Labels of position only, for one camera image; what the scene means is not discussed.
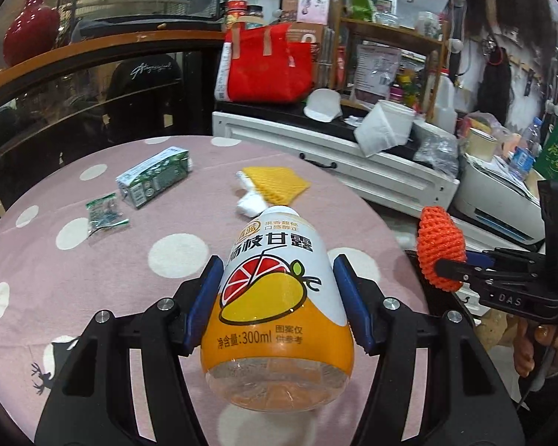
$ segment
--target cabinet handle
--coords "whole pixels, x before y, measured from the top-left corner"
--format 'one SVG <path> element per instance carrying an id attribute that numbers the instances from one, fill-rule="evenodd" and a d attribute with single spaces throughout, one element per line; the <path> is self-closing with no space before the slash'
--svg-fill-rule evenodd
<path id="1" fill-rule="evenodd" d="M 323 169 L 337 169 L 337 163 L 333 161 L 331 164 L 322 164 L 318 161 L 313 161 L 312 159 L 306 159 L 306 155 L 304 153 L 300 153 L 300 159 L 304 159 L 307 163 L 314 164 L 315 166 Z"/>

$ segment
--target water bottle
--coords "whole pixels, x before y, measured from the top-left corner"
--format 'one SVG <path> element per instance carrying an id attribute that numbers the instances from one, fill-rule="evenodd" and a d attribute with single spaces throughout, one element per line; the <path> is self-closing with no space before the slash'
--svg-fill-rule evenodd
<path id="1" fill-rule="evenodd" d="M 536 160 L 541 127 L 542 121 L 534 117 L 533 122 L 523 131 L 521 140 L 515 147 L 515 154 L 512 156 L 509 166 L 511 174 L 520 181 L 525 181 Z"/>
<path id="2" fill-rule="evenodd" d="M 291 208 L 269 208 L 232 246 L 201 365 L 214 392 L 251 410 L 309 410 L 345 389 L 353 339 L 341 296 L 321 238 Z"/>

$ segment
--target pink tablecloth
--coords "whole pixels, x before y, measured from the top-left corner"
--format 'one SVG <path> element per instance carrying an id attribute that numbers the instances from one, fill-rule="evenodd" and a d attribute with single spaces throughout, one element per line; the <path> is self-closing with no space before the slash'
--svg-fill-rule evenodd
<path id="1" fill-rule="evenodd" d="M 122 204 L 130 227 L 86 239 L 85 204 L 115 190 L 116 176 L 170 145 L 190 150 L 192 174 L 140 210 Z M 94 313 L 144 311 L 183 280 L 198 276 L 211 254 L 227 258 L 247 222 L 235 211 L 240 195 L 235 173 L 253 165 L 290 167 L 310 181 L 311 188 L 292 206 L 316 227 L 329 255 L 344 251 L 357 273 L 379 282 L 386 295 L 427 311 L 420 284 L 390 230 L 325 171 L 272 149 L 218 137 L 174 136 L 112 147 L 55 172 L 0 220 L 0 401 L 30 438 L 50 378 Z M 131 358 L 139 430 L 153 439 L 139 352 Z M 205 383 L 198 350 L 182 359 L 182 366 L 212 446 L 346 446 L 366 402 L 376 357 L 356 346 L 343 395 L 319 410 L 294 414 L 256 413 L 218 399 Z M 419 351 L 405 437 L 419 429 L 425 371 L 426 355 Z"/>

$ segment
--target red bag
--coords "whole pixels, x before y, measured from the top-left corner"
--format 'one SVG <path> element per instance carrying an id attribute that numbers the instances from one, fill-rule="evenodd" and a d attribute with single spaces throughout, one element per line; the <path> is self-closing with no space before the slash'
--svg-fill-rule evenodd
<path id="1" fill-rule="evenodd" d="M 312 89 L 312 44 L 288 42 L 289 23 L 227 32 L 231 64 L 227 95 L 238 102 L 297 101 Z"/>

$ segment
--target orange bottle label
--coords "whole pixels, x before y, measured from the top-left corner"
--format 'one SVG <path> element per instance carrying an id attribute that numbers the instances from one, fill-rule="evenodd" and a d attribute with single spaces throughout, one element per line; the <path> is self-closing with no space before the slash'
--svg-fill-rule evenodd
<path id="1" fill-rule="evenodd" d="M 353 341 L 323 242 L 302 218 L 251 221 L 232 248 L 201 343 L 204 372 L 233 359 L 292 357 L 350 375 Z"/>

